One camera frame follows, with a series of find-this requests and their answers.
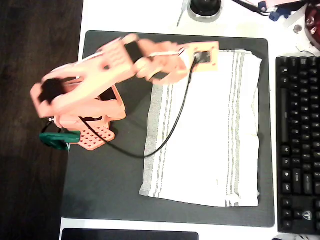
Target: red object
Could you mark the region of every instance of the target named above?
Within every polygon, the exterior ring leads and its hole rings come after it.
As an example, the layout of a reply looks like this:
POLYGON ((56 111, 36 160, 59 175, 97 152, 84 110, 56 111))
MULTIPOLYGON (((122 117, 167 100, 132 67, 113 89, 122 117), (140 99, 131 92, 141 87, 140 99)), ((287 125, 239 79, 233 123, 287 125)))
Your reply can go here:
POLYGON ((305 33, 312 45, 320 51, 320 10, 310 4, 305 10, 305 33))

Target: gray stripe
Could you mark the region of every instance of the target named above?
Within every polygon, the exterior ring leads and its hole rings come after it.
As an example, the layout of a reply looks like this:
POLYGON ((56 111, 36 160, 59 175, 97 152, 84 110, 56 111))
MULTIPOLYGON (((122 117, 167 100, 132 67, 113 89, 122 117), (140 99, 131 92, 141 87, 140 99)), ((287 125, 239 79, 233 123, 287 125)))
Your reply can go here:
MULTIPOLYGON (((167 110, 168 110, 168 102, 169 102, 169 91, 170 91, 170 85, 167 88, 167 93, 166 93, 165 112, 164 112, 164 120, 163 120, 163 126, 162 126, 162 142, 165 139, 166 119, 167 119, 167 110)), ((160 175, 162 152, 163 152, 163 149, 160 150, 159 164, 158 164, 158 170, 157 170, 157 176, 156 176, 156 187, 155 187, 155 191, 153 193, 154 198, 156 197, 156 192, 158 191, 158 188, 159 188, 159 175, 160 175)))
POLYGON ((240 58, 240 69, 239 69, 239 86, 238 86, 238 99, 236 101, 236 120, 235 120, 235 141, 236 141, 236 160, 235 160, 235 183, 234 183, 234 193, 239 196, 239 179, 240 179, 240 92, 241 92, 241 82, 242 82, 242 71, 244 67, 245 54, 241 53, 240 58))
MULTIPOLYGON (((162 107, 162 95, 164 88, 161 85, 153 85, 151 104, 148 114, 148 131, 145 141, 144 154, 147 155, 157 149, 158 127, 162 107)), ((139 191, 140 195, 149 196, 153 178, 155 155, 144 159, 143 184, 139 191)))
POLYGON ((229 175, 230 175, 230 102, 231 102, 231 94, 232 94, 232 85, 234 81, 234 64, 235 64, 235 53, 232 55, 232 70, 231 70, 231 85, 230 85, 230 93, 229 93, 229 103, 228 103, 228 174, 226 179, 226 195, 229 194, 229 175))
MULTIPOLYGON (((167 125, 167 128, 166 128, 166 138, 169 135, 169 126, 170 126, 170 116, 171 116, 173 94, 174 94, 174 85, 172 85, 172 87, 171 87, 171 98, 170 98, 170 107, 169 107, 169 115, 168 115, 168 125, 167 125)), ((168 146, 168 143, 165 145, 165 149, 164 149, 164 157, 163 157, 163 165, 162 165, 161 181, 160 181, 160 191, 158 193, 158 198, 160 198, 160 193, 162 191, 162 183, 164 181, 164 171, 165 171, 165 164, 166 164, 167 146, 168 146)))
POLYGON ((231 186, 230 186, 230 192, 229 194, 233 194, 233 186, 234 186, 234 169, 235 169, 235 141, 234 141, 234 134, 235 134, 235 128, 236 128, 236 121, 235 121, 235 99, 236 99, 236 91, 237 87, 239 87, 239 75, 238 75, 238 63, 239 63, 239 54, 236 54, 236 64, 235 64, 235 77, 234 77, 234 92, 233 92, 233 98, 232 98, 232 125, 231 125, 231 132, 232 132, 232 168, 231 168, 231 186))

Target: blue object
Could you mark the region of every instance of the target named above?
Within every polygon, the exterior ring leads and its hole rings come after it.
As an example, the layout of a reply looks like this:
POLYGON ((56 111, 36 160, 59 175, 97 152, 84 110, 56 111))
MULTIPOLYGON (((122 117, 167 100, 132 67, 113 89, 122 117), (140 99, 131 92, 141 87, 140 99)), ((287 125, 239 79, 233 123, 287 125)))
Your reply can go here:
POLYGON ((281 16, 284 16, 286 19, 291 15, 291 10, 286 8, 278 8, 276 11, 270 13, 269 19, 276 22, 281 16))
POLYGON ((267 11, 267 4, 265 1, 261 1, 258 3, 258 8, 264 12, 267 11))

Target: dark wooden floor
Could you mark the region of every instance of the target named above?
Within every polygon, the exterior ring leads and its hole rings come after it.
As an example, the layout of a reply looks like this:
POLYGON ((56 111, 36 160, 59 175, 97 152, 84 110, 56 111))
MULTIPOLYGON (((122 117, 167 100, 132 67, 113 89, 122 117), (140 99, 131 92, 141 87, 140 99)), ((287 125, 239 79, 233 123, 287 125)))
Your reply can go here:
POLYGON ((78 58, 82 0, 0 1, 0 239, 59 239, 67 153, 40 143, 34 83, 78 58))

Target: white desk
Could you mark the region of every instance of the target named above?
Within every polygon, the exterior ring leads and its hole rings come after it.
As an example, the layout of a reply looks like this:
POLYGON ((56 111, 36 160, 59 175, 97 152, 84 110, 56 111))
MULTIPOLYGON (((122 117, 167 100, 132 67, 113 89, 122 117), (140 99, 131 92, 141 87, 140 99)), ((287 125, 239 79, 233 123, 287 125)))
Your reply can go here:
MULTIPOLYGON (((82 58, 85 35, 89 30, 267 39, 269 42, 272 158, 273 172, 276 173, 275 58, 288 53, 297 53, 296 42, 301 35, 304 35, 304 32, 296 35, 292 29, 285 29, 281 20, 273 22, 268 17, 250 12, 230 0, 224 1, 224 9, 217 21, 213 23, 195 22, 185 12, 179 27, 176 27, 181 5, 182 0, 84 0, 79 59, 82 58)), ((276 186, 276 174, 273 174, 273 181, 276 186)), ((189 231, 197 232, 200 240, 271 240, 278 234, 276 188, 274 197, 276 219, 272 228, 62 218, 61 232, 64 228, 189 231)))

